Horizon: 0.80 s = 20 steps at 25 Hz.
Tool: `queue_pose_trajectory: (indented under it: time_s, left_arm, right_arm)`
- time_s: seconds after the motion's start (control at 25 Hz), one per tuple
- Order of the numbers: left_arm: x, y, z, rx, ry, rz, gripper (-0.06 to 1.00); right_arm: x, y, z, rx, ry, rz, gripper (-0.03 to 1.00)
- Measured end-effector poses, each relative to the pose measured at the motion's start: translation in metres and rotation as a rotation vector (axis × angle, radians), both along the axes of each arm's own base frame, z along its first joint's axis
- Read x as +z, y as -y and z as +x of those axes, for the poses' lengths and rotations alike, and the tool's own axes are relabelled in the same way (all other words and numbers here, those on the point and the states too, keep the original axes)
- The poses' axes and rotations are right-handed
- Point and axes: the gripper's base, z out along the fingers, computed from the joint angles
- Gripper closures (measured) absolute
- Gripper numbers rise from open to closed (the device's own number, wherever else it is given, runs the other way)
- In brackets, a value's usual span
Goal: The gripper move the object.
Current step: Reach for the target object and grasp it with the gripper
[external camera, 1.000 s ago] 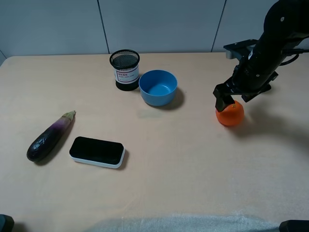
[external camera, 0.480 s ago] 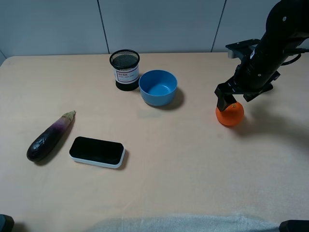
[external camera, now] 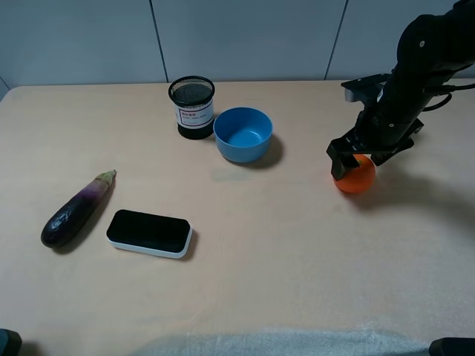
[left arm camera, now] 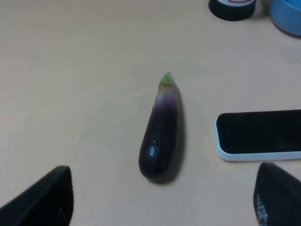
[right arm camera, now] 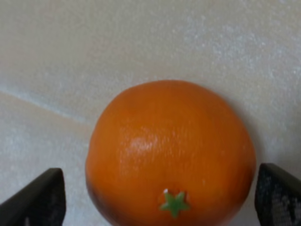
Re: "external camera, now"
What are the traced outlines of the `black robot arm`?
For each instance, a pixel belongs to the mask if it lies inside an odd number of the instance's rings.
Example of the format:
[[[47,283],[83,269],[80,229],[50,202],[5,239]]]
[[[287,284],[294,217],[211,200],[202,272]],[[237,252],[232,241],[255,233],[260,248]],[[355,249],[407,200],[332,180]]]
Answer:
[[[380,166],[412,148],[412,135],[424,126],[420,113],[446,105],[455,91],[474,88],[448,84],[473,64],[473,1],[458,1],[444,15],[418,16],[400,37],[390,73],[342,83],[345,99],[362,102],[364,108],[355,126],[327,148],[332,178],[339,181],[358,168],[358,154]]]

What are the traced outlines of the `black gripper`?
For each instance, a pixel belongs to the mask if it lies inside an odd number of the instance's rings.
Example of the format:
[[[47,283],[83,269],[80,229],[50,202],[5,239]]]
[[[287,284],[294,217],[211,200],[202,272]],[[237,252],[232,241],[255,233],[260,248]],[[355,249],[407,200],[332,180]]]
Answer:
[[[342,137],[333,139],[327,148],[327,154],[335,157],[332,158],[332,178],[342,180],[358,167],[358,160],[350,154],[371,154],[375,166],[386,163],[412,148],[412,135],[423,127],[418,118],[409,122],[389,122],[378,113],[360,112],[355,126]]]

